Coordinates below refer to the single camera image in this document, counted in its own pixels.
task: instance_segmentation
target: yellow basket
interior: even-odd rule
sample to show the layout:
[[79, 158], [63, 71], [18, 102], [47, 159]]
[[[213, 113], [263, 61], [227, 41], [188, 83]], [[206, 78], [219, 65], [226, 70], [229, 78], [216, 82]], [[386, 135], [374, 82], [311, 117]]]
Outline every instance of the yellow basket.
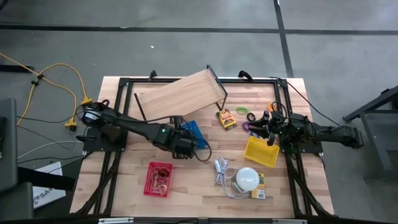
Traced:
[[250, 136], [244, 156], [262, 165], [274, 167], [278, 152], [279, 146], [268, 146], [266, 141]]

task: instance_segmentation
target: white cable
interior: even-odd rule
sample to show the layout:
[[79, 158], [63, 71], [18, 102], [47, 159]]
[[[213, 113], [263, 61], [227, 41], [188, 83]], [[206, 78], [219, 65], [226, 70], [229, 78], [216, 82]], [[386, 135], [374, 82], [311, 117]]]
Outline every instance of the white cable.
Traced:
[[[230, 198], [235, 198], [235, 199], [241, 199], [246, 197], [250, 192], [246, 192], [244, 195], [237, 197], [236, 196], [236, 192], [235, 194], [232, 194], [227, 186], [226, 186], [226, 181], [230, 180], [232, 177], [234, 177], [236, 170], [238, 168], [232, 167], [232, 166], [228, 166], [228, 160], [224, 159], [222, 157], [217, 158], [214, 163], [215, 163], [215, 167], [216, 167], [216, 172], [217, 172], [217, 176], [215, 178], [217, 184], [221, 184], [221, 186], [224, 188], [225, 194], [230, 197]], [[234, 170], [234, 174], [231, 176], [227, 175], [227, 171], [228, 169], [233, 169]]]
[[30, 153], [32, 153], [32, 152], [34, 152], [34, 151], [36, 151], [36, 150], [39, 150], [39, 149], [41, 149], [41, 148], [43, 148], [43, 147], [51, 146], [51, 145], [53, 145], [53, 144], [58, 144], [58, 143], [78, 143], [78, 144], [83, 144], [83, 143], [80, 142], [80, 141], [59, 141], [59, 142], [50, 142], [50, 143], [48, 143], [48, 144], [44, 144], [44, 145], [42, 145], [42, 146], [39, 146], [39, 147], [37, 147], [37, 148], [35, 148], [35, 149], [33, 149], [33, 150], [31, 150], [31, 151], [29, 151], [29, 152], [27, 152], [27, 153], [21, 155], [21, 156], [19, 156], [18, 159], [20, 159], [20, 158], [22, 158], [22, 157], [24, 157], [24, 156], [26, 156], [26, 155], [29, 155]]

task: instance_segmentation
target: wooden board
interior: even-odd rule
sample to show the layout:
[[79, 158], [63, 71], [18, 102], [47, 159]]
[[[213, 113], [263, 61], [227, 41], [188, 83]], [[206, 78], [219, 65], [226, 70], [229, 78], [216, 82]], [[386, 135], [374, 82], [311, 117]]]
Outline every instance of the wooden board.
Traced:
[[[99, 100], [109, 99], [113, 106], [119, 77], [104, 77], [99, 93]], [[304, 82], [300, 78], [289, 79], [303, 96]], [[136, 83], [133, 90], [148, 93], [161, 85]], [[258, 118], [267, 104], [275, 100], [274, 89], [269, 84], [224, 84], [228, 92], [226, 107], [238, 120], [239, 126], [228, 132], [221, 127], [215, 118], [218, 111], [216, 105], [207, 106], [188, 116], [187, 120], [195, 120], [204, 137], [213, 148], [213, 155], [208, 162], [196, 159], [174, 160], [169, 152], [161, 151], [152, 146], [143, 137], [129, 133], [126, 150], [122, 155], [118, 172], [113, 216], [132, 217], [237, 217], [237, 218], [288, 218], [293, 217], [292, 199], [287, 178], [286, 163], [283, 153], [279, 153], [275, 168], [264, 167], [244, 158], [244, 149], [249, 135], [241, 128], [246, 121], [245, 115], [235, 112], [237, 106], [245, 106]], [[307, 115], [311, 119], [308, 103], [293, 89], [289, 89], [295, 113]], [[129, 116], [140, 118], [137, 103], [131, 98]], [[199, 156], [206, 157], [207, 151]], [[94, 152], [83, 161], [71, 212], [77, 211], [88, 200], [100, 179], [101, 165], [104, 154]], [[265, 173], [266, 199], [231, 199], [228, 198], [220, 185], [215, 183], [214, 159], [224, 157], [230, 160], [231, 166], [249, 166], [258, 172]], [[168, 198], [143, 196], [147, 166], [150, 161], [171, 162], [173, 170], [172, 187]], [[328, 184], [322, 162], [312, 154], [303, 154], [303, 164], [308, 187], [319, 202], [333, 213]], [[302, 194], [298, 190], [300, 207], [304, 211]]]
[[225, 98], [209, 69], [137, 95], [146, 119], [185, 116]]

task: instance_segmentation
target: black metal frame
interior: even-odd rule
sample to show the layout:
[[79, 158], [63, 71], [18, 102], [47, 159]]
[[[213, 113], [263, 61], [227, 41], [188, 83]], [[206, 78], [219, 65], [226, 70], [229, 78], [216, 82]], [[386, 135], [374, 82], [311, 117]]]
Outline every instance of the black metal frame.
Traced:
[[[394, 110], [376, 110], [390, 102], [392, 103]], [[393, 167], [391, 159], [388, 155], [388, 150], [378, 147], [378, 145], [374, 141], [374, 135], [369, 126], [370, 120], [368, 116], [372, 114], [398, 113], [397, 102], [398, 86], [395, 86], [394, 88], [384, 90], [378, 97], [376, 97], [369, 103], [356, 109], [349, 115], [343, 117], [343, 120], [346, 122], [351, 122], [355, 118], [361, 118], [366, 135], [369, 139], [369, 146], [372, 147], [372, 149], [374, 149], [379, 156], [381, 169], [372, 171], [372, 173], [364, 176], [364, 181], [366, 182], [374, 180], [398, 179], [398, 170]]]
[[[249, 83], [255, 84], [271, 84], [274, 87], [275, 98], [277, 101], [281, 101], [280, 88], [282, 88], [283, 94], [285, 96], [285, 104], [287, 108], [288, 116], [290, 116], [292, 111], [292, 105], [290, 102], [290, 95], [288, 86], [276, 79], [253, 79], [248, 74], [245, 75], [246, 78], [219, 78], [220, 83]], [[171, 83], [181, 78], [156, 78], [153, 76], [151, 79], [148, 78], [120, 78], [118, 85], [118, 92], [116, 95], [116, 101], [114, 109], [118, 110], [120, 107], [121, 96], [123, 89], [127, 87], [127, 95], [125, 99], [123, 114], [127, 114], [130, 99], [132, 95], [132, 86], [134, 83]], [[127, 131], [124, 132], [124, 139], [127, 140]], [[292, 205], [294, 209], [294, 218], [165, 218], [165, 217], [127, 217], [126, 221], [134, 221], [138, 223], [181, 223], [187, 222], [194, 224], [210, 224], [210, 223], [273, 223], [273, 224], [306, 224], [306, 223], [347, 223], [347, 224], [362, 224], [362, 223], [373, 223], [382, 224], [381, 222], [370, 222], [364, 220], [352, 220], [347, 218], [339, 218], [337, 216], [329, 214], [325, 211], [322, 206], [317, 202], [316, 198], [313, 196], [311, 191], [308, 189], [305, 181], [305, 173], [302, 164], [302, 158], [299, 150], [290, 150], [287, 147], [288, 142], [280, 142], [280, 148], [285, 153], [285, 160], [287, 166], [287, 174], [289, 178], [290, 193], [292, 196]], [[123, 153], [124, 147], [120, 151], [115, 152], [114, 161], [108, 170], [108, 164], [111, 157], [110, 151], [105, 152], [103, 167], [101, 170], [100, 181], [97, 189], [93, 192], [93, 195], [89, 200], [82, 206], [79, 211], [70, 214], [67, 217], [57, 217], [57, 218], [39, 218], [33, 220], [23, 220], [24, 223], [54, 223], [54, 222], [68, 222], [68, 223], [99, 223], [101, 218], [112, 218], [111, 210], [113, 206], [114, 191], [116, 188], [116, 180], [118, 177], [119, 163], [121, 159], [121, 154]], [[294, 167], [292, 162], [292, 154], [296, 155], [297, 169]], [[103, 198], [103, 190], [109, 185], [109, 194], [106, 201], [105, 209], [100, 213], [101, 201]], [[295, 183], [302, 189], [303, 197], [305, 201], [305, 214], [301, 212], [299, 207], [299, 201], [297, 197], [297, 189]], [[93, 214], [88, 214], [91, 208], [94, 207]], [[318, 213], [318, 216], [312, 215], [311, 206]]]
[[[290, 116], [292, 114], [293, 111], [292, 111], [292, 105], [290, 102], [289, 90], [288, 90], [288, 86], [285, 85], [285, 83], [280, 82], [279, 80], [276, 80], [276, 79], [255, 80], [255, 79], [251, 78], [249, 74], [242, 75], [240, 73], [239, 73], [238, 78], [218, 78], [215, 75], [215, 72], [213, 71], [213, 69], [211, 69], [211, 67], [209, 65], [207, 66], [207, 68], [211, 71], [215, 80], [218, 82], [220, 88], [225, 93], [226, 93], [226, 90], [225, 90], [224, 86], [222, 85], [222, 83], [271, 84], [274, 86], [274, 93], [275, 93], [276, 100], [281, 101], [280, 88], [282, 88], [283, 94], [285, 96], [285, 104], [286, 104], [288, 116]], [[151, 76], [149, 78], [120, 78], [114, 109], [116, 109], [116, 110], [119, 109], [122, 91], [125, 86], [127, 86], [127, 94], [126, 94], [126, 100], [125, 100], [125, 104], [124, 104], [123, 113], [127, 114], [128, 109], [129, 109], [129, 102], [130, 102], [131, 95], [132, 95], [132, 86], [134, 83], [172, 83], [172, 82], [175, 82], [175, 81], [178, 81], [181, 79], [181, 78], [156, 78], [156, 76], [157, 75], [156, 75], [155, 71], [152, 71]], [[226, 98], [223, 101], [222, 107], [220, 107], [219, 104], [217, 104], [217, 107], [219, 109], [224, 107], [225, 100], [226, 100]], [[278, 108], [278, 110], [280, 113], [282, 113], [282, 108]], [[302, 188], [303, 192], [307, 193], [307, 194], [304, 194], [304, 196], [303, 196], [304, 201], [305, 201], [305, 213], [307, 215], [312, 214], [312, 210], [311, 210], [311, 205], [312, 205], [312, 206], [314, 206], [315, 210], [318, 212], [319, 215], [329, 215], [329, 213], [322, 210], [322, 207], [319, 206], [315, 197], [311, 194], [310, 190], [307, 188], [307, 184], [305, 181], [305, 173], [304, 173], [303, 163], [302, 163], [302, 158], [301, 158], [300, 153], [299, 152], [290, 152], [287, 148], [285, 148], [283, 143], [281, 143], [281, 149], [283, 149], [283, 151], [285, 152], [288, 178], [289, 178], [289, 184], [290, 184], [290, 191], [291, 191], [292, 203], [293, 203], [295, 216], [302, 215], [302, 212], [299, 207], [299, 200], [297, 197], [295, 181]], [[296, 155], [298, 171], [295, 169], [295, 167], [293, 165], [291, 154]], [[80, 209], [79, 211], [77, 211], [78, 214], [88, 214], [88, 212], [90, 211], [90, 209], [92, 208], [92, 206], [94, 204], [95, 204], [94, 214], [100, 213], [102, 194], [103, 194], [102, 192], [103, 192], [105, 186], [111, 180], [107, 204], [106, 204], [106, 208], [103, 212], [105, 215], [110, 215], [111, 209], [112, 209], [112, 204], [113, 204], [113, 196], [114, 196], [114, 191], [115, 191], [115, 186], [116, 186], [116, 179], [118, 176], [118, 167], [119, 167], [119, 161], [121, 158], [121, 152], [116, 152], [113, 164], [112, 164], [110, 170], [108, 171], [108, 164], [109, 164], [110, 156], [111, 156], [111, 152], [105, 152], [99, 186], [95, 190], [94, 194], [90, 197], [90, 199], [85, 203], [83, 208]]]

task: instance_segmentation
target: electrical plug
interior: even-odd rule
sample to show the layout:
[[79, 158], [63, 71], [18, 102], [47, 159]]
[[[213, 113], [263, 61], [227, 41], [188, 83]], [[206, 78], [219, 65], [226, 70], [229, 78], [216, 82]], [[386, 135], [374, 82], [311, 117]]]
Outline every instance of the electrical plug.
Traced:
[[92, 103], [93, 99], [88, 98], [87, 96], [84, 97], [83, 101], [81, 102], [83, 105], [88, 104], [88, 103]]
[[77, 130], [77, 124], [73, 118], [70, 118], [67, 123], [65, 123], [65, 127], [68, 127], [71, 131]]

